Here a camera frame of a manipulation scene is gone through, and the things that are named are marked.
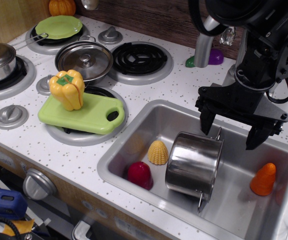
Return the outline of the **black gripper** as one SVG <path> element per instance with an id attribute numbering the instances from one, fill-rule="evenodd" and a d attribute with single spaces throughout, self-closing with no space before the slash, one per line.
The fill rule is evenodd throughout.
<path id="1" fill-rule="evenodd" d="M 212 84 L 198 89 L 196 107 L 200 111 L 200 129 L 206 135 L 216 115 L 251 126 L 246 150 L 254 150 L 269 136 L 279 135 L 288 113 L 272 103 L 264 93 L 238 83 L 228 86 Z"/>

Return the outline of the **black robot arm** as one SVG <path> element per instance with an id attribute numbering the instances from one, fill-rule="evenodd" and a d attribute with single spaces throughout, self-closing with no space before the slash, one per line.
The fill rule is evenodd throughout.
<path id="1" fill-rule="evenodd" d="M 216 115 L 249 125 L 246 149 L 253 150 L 288 122 L 288 114 L 278 107 L 288 97 L 269 94 L 281 81 L 288 89 L 288 0 L 208 0 L 205 5 L 209 17 L 202 20 L 199 1 L 188 3 L 200 33 L 195 66 L 207 66 L 215 36 L 241 27 L 244 40 L 232 81 L 199 88 L 200 128 L 208 134 Z"/>

